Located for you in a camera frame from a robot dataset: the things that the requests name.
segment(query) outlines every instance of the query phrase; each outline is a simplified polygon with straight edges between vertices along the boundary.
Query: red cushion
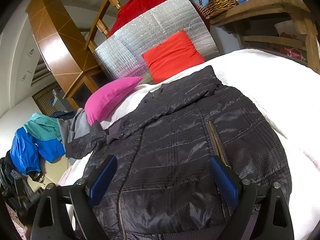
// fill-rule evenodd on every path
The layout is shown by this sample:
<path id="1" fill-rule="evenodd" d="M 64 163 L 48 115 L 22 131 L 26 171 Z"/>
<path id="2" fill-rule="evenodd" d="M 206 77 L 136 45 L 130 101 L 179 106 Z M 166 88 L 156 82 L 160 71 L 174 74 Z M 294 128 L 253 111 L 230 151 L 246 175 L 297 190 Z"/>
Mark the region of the red cushion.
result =
<path id="1" fill-rule="evenodd" d="M 167 0 L 129 0 L 118 12 L 116 22 L 111 28 L 108 37 L 119 30 L 122 26 L 138 17 L 140 14 Z"/>
<path id="2" fill-rule="evenodd" d="M 186 33 L 181 30 L 142 54 L 151 77 L 158 84 L 179 72 L 204 63 Z"/>

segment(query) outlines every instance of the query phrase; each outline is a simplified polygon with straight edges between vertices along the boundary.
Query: zipper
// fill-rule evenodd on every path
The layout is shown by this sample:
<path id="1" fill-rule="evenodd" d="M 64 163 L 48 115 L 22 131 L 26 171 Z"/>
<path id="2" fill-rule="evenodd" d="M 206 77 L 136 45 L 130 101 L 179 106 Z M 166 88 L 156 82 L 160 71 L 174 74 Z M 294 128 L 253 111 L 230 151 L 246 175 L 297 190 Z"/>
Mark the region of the zipper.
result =
<path id="1" fill-rule="evenodd" d="M 223 150 L 222 150 L 221 144 L 220 144 L 218 136 L 212 126 L 211 121 L 207 121 L 206 126 L 207 126 L 207 129 L 208 129 L 208 132 L 210 135 L 210 139 L 211 139 L 211 143 L 212 143 L 212 146 L 215 150 L 216 155 L 218 155 L 220 157 L 220 159 L 222 160 L 224 165 L 226 165 L 229 169 L 231 169 L 231 166 L 227 164 L 226 159 L 223 155 Z"/>
<path id="2" fill-rule="evenodd" d="M 118 214 L 119 214 L 119 224 L 120 224 L 120 229 L 121 229 L 121 234 L 122 234 L 122 240 L 126 240 L 127 236 L 125 234 L 125 230 L 124 230 L 124 225 L 123 225 L 123 218 L 122 218 L 122 214 L 121 214 L 121 194 L 122 194 L 122 190 L 124 188 L 124 185 L 125 183 L 127 182 L 127 178 L 129 178 L 130 174 L 131 174 L 131 168 L 132 168 L 132 165 L 134 163 L 134 160 L 136 159 L 136 156 L 138 155 L 138 152 L 140 150 L 140 145 L 141 145 L 141 142 L 143 140 L 143 132 L 141 134 L 141 140 L 140 140 L 140 143 L 139 143 L 139 147 L 138 147 L 138 150 L 137 150 L 137 153 L 136 155 L 134 156 L 133 160 L 132 160 L 132 163 L 131 163 L 131 166 L 129 168 L 129 173 L 128 173 L 128 176 L 125 178 L 125 181 L 120 189 L 120 193 L 119 193 L 119 197 L 118 197 Z"/>

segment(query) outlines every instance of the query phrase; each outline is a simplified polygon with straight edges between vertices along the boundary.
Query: bolt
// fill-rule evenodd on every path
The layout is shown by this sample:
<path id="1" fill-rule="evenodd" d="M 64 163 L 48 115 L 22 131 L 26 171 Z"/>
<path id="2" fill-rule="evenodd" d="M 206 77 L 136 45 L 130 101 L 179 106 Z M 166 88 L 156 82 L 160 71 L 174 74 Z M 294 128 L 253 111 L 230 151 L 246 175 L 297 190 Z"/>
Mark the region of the bolt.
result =
<path id="1" fill-rule="evenodd" d="M 54 183 L 49 183 L 46 188 L 47 189 L 52 189 L 54 186 L 55 186 Z"/>
<path id="2" fill-rule="evenodd" d="M 76 183 L 77 185 L 83 185 L 85 183 L 85 179 L 78 179 Z"/>
<path id="3" fill-rule="evenodd" d="M 280 185 L 279 182 L 274 182 L 274 183 L 273 183 L 273 187 L 276 188 L 276 189 L 278 189 L 278 188 L 281 187 L 281 185 Z"/>
<path id="4" fill-rule="evenodd" d="M 250 184 L 250 180 L 248 180 L 248 179 L 243 179 L 243 180 L 242 180 L 242 183 L 243 183 L 244 185 L 249 185 L 249 184 Z"/>

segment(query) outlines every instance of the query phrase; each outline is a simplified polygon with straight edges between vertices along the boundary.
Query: silver foil sheet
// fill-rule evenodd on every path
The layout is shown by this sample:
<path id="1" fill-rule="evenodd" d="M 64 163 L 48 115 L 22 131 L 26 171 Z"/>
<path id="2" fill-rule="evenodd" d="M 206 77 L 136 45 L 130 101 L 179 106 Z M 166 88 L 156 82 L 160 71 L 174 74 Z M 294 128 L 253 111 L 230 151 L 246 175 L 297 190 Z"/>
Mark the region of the silver foil sheet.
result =
<path id="1" fill-rule="evenodd" d="M 207 61 L 219 56 L 208 29 L 189 0 L 167 0 L 117 30 L 95 50 L 101 68 L 115 79 L 143 76 L 153 83 L 141 54 L 184 30 Z"/>

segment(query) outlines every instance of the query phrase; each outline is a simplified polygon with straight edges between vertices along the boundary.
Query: blue gripper pad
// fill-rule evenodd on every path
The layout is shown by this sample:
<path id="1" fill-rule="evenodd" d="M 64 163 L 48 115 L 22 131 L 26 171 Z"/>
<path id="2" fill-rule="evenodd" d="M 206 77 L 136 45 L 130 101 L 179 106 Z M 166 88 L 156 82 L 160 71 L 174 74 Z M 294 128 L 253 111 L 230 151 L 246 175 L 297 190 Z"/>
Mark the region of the blue gripper pad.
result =
<path id="1" fill-rule="evenodd" d="M 100 204 L 106 190 L 108 189 L 113 176 L 118 169 L 118 161 L 115 156 L 112 156 L 107 165 L 104 167 L 96 181 L 90 187 L 88 192 L 89 205 L 94 207 Z"/>
<path id="2" fill-rule="evenodd" d="M 220 194 L 226 203 L 235 209 L 239 203 L 237 189 L 214 157 L 209 159 L 209 170 Z"/>

